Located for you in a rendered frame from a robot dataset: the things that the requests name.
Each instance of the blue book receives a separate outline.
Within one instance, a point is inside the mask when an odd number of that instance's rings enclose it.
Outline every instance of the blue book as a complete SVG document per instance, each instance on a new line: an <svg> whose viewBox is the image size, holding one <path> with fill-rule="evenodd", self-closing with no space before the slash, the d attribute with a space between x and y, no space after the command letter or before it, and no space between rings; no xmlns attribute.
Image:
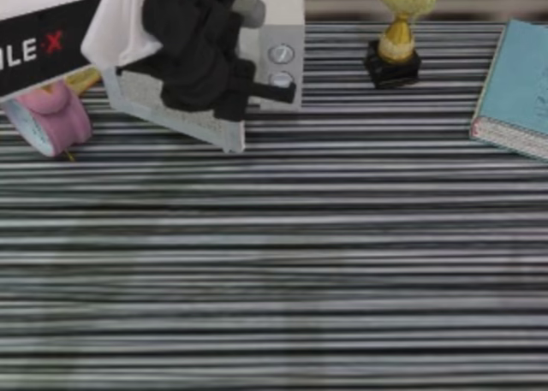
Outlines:
<svg viewBox="0 0 548 391"><path fill-rule="evenodd" d="M471 136L548 160L548 28L523 21L506 26Z"/></svg>

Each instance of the striped surface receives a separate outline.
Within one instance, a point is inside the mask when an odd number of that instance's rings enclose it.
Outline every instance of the striped surface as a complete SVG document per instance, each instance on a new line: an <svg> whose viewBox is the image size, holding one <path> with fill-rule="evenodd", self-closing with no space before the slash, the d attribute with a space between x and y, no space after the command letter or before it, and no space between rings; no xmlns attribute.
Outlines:
<svg viewBox="0 0 548 391"><path fill-rule="evenodd" d="M50 162L0 121L1 389L546 389L548 169L468 140L500 25L421 24L375 92L379 25L312 24L307 112L248 152L86 100Z"/></svg>

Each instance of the trophy base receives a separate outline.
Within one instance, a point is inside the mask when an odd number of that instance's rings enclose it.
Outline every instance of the trophy base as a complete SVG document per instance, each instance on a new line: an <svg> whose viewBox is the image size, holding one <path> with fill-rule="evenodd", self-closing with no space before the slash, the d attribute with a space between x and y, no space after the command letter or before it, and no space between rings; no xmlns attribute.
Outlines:
<svg viewBox="0 0 548 391"><path fill-rule="evenodd" d="M413 57L405 63L390 63L378 55L378 40L369 43L364 61L371 80L377 89L394 89L413 85L419 81L419 69L422 61L415 50Z"/></svg>

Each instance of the alarm clock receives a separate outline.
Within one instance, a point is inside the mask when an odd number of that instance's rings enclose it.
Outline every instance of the alarm clock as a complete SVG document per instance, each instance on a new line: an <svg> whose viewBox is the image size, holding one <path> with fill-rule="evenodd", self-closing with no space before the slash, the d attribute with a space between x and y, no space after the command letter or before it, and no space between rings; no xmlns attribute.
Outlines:
<svg viewBox="0 0 548 391"><path fill-rule="evenodd" d="M92 137L82 102L63 80L12 98L2 109L23 139L47 157Z"/></svg>

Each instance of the table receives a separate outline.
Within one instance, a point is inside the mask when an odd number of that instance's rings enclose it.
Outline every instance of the table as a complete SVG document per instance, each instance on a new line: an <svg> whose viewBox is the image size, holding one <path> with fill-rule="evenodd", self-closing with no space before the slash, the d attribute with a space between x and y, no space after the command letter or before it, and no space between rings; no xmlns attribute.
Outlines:
<svg viewBox="0 0 548 391"><path fill-rule="evenodd" d="M540 389L548 168L468 139L502 25L313 23L305 111L222 152L113 114L49 161L0 120L0 388Z"/></svg>

